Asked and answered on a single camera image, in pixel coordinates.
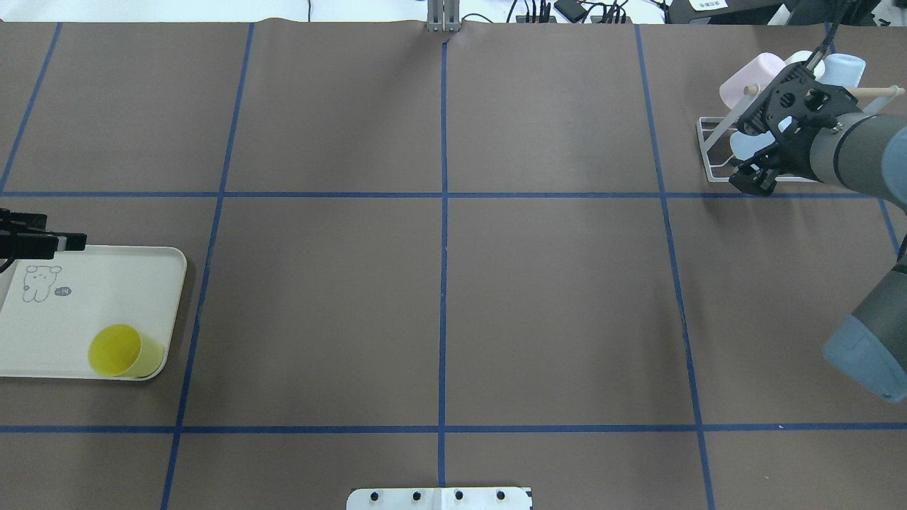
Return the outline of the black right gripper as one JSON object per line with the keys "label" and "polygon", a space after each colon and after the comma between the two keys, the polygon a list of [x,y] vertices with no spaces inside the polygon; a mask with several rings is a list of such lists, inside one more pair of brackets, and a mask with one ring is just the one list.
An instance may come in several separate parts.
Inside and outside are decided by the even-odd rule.
{"label": "black right gripper", "polygon": [[816,138],[813,127],[788,127],[773,152],[757,152],[747,159],[731,157],[735,171],[728,182],[740,193],[767,197],[774,193],[779,175],[814,178],[811,152]]}

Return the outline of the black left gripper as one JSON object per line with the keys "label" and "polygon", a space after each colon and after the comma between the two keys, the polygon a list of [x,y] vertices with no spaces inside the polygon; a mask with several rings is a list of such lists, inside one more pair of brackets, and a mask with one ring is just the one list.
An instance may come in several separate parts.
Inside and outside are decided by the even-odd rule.
{"label": "black left gripper", "polygon": [[47,216],[1,209],[1,273],[12,259],[53,259],[64,251],[84,251],[84,233],[48,232]]}

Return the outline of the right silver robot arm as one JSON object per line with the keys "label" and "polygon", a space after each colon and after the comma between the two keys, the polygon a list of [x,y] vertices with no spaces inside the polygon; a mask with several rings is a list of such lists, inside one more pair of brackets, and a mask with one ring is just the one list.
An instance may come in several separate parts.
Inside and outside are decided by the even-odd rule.
{"label": "right silver robot arm", "polygon": [[[777,141],[736,162],[730,184],[767,197],[782,175],[841,190],[883,210],[905,208],[905,117],[843,113],[816,127],[791,120]],[[905,400],[905,248],[823,346],[842,374],[888,403]]]}

